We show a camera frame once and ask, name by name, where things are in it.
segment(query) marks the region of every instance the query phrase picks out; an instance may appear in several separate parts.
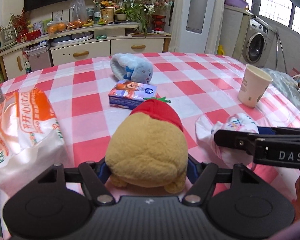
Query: white curtain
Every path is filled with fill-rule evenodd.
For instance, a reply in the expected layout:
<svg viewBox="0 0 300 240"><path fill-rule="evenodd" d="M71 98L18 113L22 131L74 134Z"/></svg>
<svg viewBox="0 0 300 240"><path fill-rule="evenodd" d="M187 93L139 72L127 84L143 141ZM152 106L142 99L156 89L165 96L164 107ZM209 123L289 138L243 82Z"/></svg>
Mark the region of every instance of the white curtain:
<svg viewBox="0 0 300 240"><path fill-rule="evenodd" d="M221 27L223 21L223 10L225 0L216 0L213 8L213 15L205 49L206 54L216 54L220 42Z"/></svg>
<svg viewBox="0 0 300 240"><path fill-rule="evenodd" d="M171 19L171 41L169 46L170 52L178 51L178 43L181 33L183 0L175 0Z"/></svg>

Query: ceramic pot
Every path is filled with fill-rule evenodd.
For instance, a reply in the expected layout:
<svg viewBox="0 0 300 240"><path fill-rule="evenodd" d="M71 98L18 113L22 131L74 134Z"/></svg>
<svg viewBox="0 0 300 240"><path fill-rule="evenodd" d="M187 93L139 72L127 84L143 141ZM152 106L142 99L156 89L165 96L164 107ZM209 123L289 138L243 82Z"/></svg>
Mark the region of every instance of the ceramic pot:
<svg viewBox="0 0 300 240"><path fill-rule="evenodd" d="M127 20L127 15L125 13L117 13L116 16L117 16L117 20L118 21L125 21L125 20Z"/></svg>

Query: wooden handle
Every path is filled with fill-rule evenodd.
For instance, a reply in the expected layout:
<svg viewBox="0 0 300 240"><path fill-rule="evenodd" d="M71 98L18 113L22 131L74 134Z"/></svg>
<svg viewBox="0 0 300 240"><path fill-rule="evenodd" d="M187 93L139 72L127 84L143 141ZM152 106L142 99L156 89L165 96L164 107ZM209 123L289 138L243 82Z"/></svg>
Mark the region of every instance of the wooden handle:
<svg viewBox="0 0 300 240"><path fill-rule="evenodd" d="M21 58L20 57L17 57L17 62L18 62L19 70L22 71L22 65L21 65Z"/></svg>
<svg viewBox="0 0 300 240"><path fill-rule="evenodd" d="M76 52L73 54L74 57L81 57L81 56L87 56L89 55L89 51L84 51L84 52Z"/></svg>
<svg viewBox="0 0 300 240"><path fill-rule="evenodd" d="M131 49L145 49L145 48L146 48L145 45L140 45L140 46L132 45L132 46L131 46Z"/></svg>

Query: washing machine door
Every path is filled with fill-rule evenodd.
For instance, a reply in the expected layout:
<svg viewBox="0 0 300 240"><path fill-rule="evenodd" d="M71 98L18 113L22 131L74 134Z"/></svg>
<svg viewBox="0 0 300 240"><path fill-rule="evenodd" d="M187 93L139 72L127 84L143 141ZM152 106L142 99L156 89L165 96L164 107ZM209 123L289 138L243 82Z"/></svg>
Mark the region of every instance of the washing machine door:
<svg viewBox="0 0 300 240"><path fill-rule="evenodd" d="M262 33L255 33L248 41L246 48L247 61L249 63L257 62L262 54L265 40Z"/></svg>

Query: cabinet drawer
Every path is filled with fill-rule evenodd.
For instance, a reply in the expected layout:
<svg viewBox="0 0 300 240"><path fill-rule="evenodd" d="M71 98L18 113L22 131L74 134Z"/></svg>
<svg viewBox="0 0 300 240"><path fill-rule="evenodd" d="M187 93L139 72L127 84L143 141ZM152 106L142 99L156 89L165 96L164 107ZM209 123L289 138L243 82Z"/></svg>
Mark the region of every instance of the cabinet drawer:
<svg viewBox="0 0 300 240"><path fill-rule="evenodd" d="M96 41L73 45L51 51L54 65L84 60L94 57L110 56L110 41Z"/></svg>
<svg viewBox="0 0 300 240"><path fill-rule="evenodd" d="M162 52L164 39L111 40L111 56L117 53Z"/></svg>
<svg viewBox="0 0 300 240"><path fill-rule="evenodd" d="M2 58L8 79L22 76L26 73L21 49L4 55Z"/></svg>

